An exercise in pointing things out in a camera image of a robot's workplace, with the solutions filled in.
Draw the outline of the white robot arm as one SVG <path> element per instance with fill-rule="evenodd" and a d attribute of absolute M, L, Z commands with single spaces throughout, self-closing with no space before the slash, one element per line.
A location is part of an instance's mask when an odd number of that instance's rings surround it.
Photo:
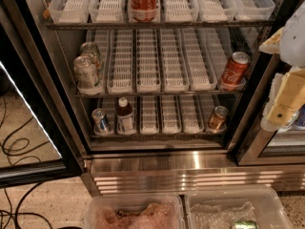
<path fill-rule="evenodd" d="M 283 63 L 291 66 L 287 73 L 275 75 L 260 122 L 263 130 L 275 132 L 305 104 L 305 2 L 259 50 L 278 54 Z"/>

